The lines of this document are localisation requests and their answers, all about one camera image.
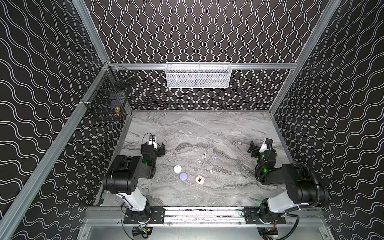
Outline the beige earbud charging case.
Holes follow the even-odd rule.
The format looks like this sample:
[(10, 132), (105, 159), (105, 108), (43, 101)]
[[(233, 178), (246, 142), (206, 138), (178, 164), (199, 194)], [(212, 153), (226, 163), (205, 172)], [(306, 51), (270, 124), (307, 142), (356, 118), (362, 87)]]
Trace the beige earbud charging case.
[(205, 183), (205, 178), (203, 176), (196, 176), (195, 182), (199, 185), (203, 185)]

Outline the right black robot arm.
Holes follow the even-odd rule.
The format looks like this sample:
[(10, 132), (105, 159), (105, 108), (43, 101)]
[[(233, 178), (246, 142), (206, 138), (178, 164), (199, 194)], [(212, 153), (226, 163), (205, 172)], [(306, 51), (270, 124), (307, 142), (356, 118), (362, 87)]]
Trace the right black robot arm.
[(276, 168), (277, 153), (273, 140), (266, 138), (260, 146), (251, 141), (248, 153), (255, 158), (255, 178), (263, 186), (285, 185), (286, 190), (261, 204), (266, 213), (281, 214), (289, 210), (318, 207), (329, 200), (329, 191), (315, 171), (301, 163)]

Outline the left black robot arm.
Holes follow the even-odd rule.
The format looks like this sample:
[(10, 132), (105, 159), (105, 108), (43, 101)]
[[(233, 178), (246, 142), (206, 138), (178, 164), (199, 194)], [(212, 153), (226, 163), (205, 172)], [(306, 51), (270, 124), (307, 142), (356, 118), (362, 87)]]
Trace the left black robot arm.
[(165, 144), (150, 141), (141, 145), (140, 156), (116, 156), (104, 176), (104, 190), (120, 197), (123, 206), (134, 215), (149, 217), (150, 204), (140, 192), (138, 181), (155, 176), (157, 159), (165, 152)]

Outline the white round charging case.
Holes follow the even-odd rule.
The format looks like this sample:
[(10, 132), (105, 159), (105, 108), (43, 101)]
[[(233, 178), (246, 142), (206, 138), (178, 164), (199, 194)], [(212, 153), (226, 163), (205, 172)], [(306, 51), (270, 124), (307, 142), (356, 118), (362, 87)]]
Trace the white round charging case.
[(179, 173), (182, 172), (182, 167), (181, 167), (180, 165), (176, 165), (176, 166), (174, 166), (173, 171), (174, 171), (176, 174), (179, 174)]

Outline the purple round charging case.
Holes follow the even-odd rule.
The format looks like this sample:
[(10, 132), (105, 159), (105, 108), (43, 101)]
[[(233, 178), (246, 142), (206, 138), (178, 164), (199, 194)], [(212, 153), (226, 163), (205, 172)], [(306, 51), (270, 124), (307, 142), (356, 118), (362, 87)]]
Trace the purple round charging case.
[(183, 182), (187, 181), (187, 179), (188, 179), (188, 174), (185, 173), (185, 172), (180, 173), (180, 175), (179, 175), (179, 179), (180, 179), (181, 181), (183, 181)]

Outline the brass object in basket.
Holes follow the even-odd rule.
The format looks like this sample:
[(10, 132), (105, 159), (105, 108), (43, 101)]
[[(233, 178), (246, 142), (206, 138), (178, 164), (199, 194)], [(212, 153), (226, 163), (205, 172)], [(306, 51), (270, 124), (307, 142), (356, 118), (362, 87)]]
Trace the brass object in basket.
[(116, 108), (115, 108), (115, 115), (116, 115), (117, 117), (119, 117), (120, 114), (121, 114), (121, 108), (116, 107)]

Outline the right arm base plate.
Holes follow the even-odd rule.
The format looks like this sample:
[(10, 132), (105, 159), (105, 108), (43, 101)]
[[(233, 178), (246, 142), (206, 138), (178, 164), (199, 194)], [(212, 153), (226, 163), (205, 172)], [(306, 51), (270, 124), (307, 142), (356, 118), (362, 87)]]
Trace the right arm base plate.
[(241, 212), (247, 225), (285, 225), (283, 214), (276, 214), (260, 210), (260, 207), (244, 208)]

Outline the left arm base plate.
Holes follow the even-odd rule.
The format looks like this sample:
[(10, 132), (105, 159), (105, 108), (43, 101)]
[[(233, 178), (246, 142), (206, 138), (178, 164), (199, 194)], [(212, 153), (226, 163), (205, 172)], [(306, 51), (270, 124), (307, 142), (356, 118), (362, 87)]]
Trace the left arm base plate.
[(125, 225), (160, 225), (164, 223), (165, 211), (161, 207), (150, 207), (141, 212), (126, 210), (123, 223)]

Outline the aluminium front rail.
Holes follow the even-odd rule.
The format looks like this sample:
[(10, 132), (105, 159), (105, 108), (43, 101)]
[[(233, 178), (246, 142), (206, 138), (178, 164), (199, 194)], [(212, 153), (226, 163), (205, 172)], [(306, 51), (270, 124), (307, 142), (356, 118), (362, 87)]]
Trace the aluminium front rail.
[[(90, 207), (84, 219), (87, 227), (138, 226), (124, 207)], [(147, 227), (292, 227), (294, 217), (261, 222), (256, 207), (154, 207)]]

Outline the white mesh wall basket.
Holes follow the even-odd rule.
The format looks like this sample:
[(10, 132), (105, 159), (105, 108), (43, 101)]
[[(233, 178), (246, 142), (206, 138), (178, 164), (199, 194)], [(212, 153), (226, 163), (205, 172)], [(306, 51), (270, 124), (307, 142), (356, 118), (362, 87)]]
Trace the white mesh wall basket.
[(167, 62), (165, 74), (171, 89), (225, 89), (230, 84), (232, 66), (226, 62)]

